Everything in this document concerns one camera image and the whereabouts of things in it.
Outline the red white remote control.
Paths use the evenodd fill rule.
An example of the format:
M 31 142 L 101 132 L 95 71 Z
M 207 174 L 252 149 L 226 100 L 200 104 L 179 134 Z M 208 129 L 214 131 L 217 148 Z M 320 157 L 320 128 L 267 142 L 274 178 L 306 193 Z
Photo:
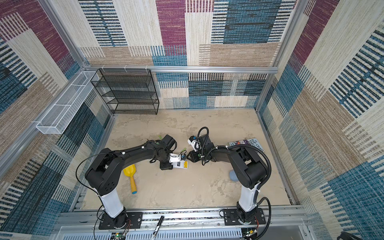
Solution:
M 177 169 L 187 169 L 188 166 L 189 166 L 189 161 L 186 160 L 186 161 L 174 162 L 174 163 L 172 163 L 172 165 L 173 165 L 173 168 L 177 168 Z

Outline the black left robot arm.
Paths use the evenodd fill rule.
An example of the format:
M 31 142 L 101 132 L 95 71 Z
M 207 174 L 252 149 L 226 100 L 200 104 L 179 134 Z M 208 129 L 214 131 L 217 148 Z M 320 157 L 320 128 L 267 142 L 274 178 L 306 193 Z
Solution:
M 145 160 L 169 162 L 176 147 L 176 140 L 166 135 L 161 140 L 148 140 L 140 146 L 125 150 L 101 150 L 86 171 L 85 179 L 97 192 L 110 218 L 115 220 L 125 217 L 126 210 L 116 190 L 121 172 Z

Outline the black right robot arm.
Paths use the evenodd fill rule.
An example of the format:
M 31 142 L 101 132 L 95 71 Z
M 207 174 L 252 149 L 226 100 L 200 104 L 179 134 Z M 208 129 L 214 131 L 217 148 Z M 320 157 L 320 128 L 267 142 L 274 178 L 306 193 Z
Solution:
M 260 149 L 249 144 L 233 146 L 214 145 L 209 138 L 208 127 L 202 127 L 197 136 L 188 139 L 193 150 L 187 159 L 196 163 L 230 163 L 238 181 L 242 185 L 241 197 L 237 202 L 237 215 L 241 224 L 250 224 L 258 212 L 257 202 L 261 187 L 272 174 L 271 161 Z

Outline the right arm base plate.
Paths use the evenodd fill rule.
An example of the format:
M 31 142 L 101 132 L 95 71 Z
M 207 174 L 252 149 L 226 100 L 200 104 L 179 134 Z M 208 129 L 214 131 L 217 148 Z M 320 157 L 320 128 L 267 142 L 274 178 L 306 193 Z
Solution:
M 226 226 L 235 225 L 265 225 L 267 223 L 264 211 L 261 208 L 254 208 L 250 212 L 243 209 L 221 209 L 220 217 L 224 219 Z

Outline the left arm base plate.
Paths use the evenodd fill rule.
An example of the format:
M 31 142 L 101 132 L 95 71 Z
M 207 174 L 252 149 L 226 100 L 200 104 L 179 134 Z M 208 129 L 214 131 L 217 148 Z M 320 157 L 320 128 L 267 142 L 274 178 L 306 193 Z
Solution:
M 143 212 L 123 212 L 116 218 L 103 213 L 99 230 L 139 229 L 142 224 Z

